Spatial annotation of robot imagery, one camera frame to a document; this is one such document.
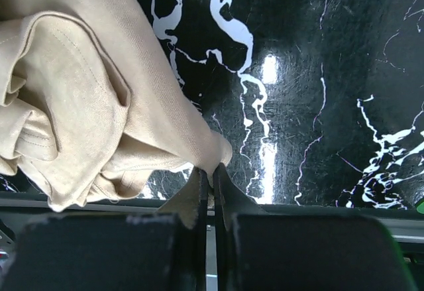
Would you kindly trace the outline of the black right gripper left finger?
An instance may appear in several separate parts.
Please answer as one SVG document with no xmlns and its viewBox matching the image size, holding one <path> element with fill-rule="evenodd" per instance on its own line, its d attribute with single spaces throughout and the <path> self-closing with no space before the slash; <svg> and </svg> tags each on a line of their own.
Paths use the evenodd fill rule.
<svg viewBox="0 0 424 291">
<path fill-rule="evenodd" d="M 204 290 L 208 179 L 150 213 L 30 215 L 1 269 L 2 290 Z"/>
</svg>

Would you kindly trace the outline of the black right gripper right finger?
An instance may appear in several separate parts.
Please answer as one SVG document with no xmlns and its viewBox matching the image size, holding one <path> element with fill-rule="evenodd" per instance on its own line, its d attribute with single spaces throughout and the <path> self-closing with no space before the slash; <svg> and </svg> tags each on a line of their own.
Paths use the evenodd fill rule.
<svg viewBox="0 0 424 291">
<path fill-rule="evenodd" d="M 264 211 L 214 172 L 219 290 L 416 290 L 401 249 L 378 219 Z"/>
</svg>

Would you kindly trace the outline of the beige t shirt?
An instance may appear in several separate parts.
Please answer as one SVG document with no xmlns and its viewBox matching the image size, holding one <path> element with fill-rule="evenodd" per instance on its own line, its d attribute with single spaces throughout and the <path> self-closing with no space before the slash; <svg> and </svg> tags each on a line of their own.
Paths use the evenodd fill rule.
<svg viewBox="0 0 424 291">
<path fill-rule="evenodd" d="M 137 197 L 155 170 L 227 164 L 137 0 L 1 0 L 1 173 L 60 212 Z"/>
</svg>

